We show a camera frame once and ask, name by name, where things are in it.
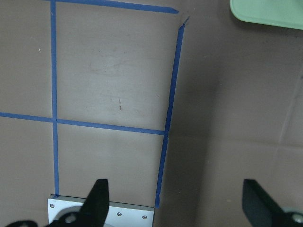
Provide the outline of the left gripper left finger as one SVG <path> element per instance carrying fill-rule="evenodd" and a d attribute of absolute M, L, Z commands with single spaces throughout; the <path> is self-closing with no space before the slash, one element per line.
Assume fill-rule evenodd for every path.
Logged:
<path fill-rule="evenodd" d="M 107 179 L 98 179 L 79 211 L 63 214 L 49 227 L 102 227 L 109 211 L 109 187 Z"/>

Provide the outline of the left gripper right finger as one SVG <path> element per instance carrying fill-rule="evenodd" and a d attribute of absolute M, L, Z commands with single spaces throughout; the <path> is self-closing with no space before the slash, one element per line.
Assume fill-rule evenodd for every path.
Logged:
<path fill-rule="evenodd" d="M 242 210 L 253 227 L 301 227 L 303 213 L 283 210 L 254 179 L 244 179 Z"/>

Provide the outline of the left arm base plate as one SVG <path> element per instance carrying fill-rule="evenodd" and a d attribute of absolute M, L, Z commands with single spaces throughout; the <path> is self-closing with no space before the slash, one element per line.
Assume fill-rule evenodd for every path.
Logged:
<path fill-rule="evenodd" d="M 79 211 L 85 199 L 70 196 L 48 198 L 48 222 L 58 220 L 65 213 Z M 106 227 L 152 227 L 154 208 L 110 202 L 104 226 Z"/>

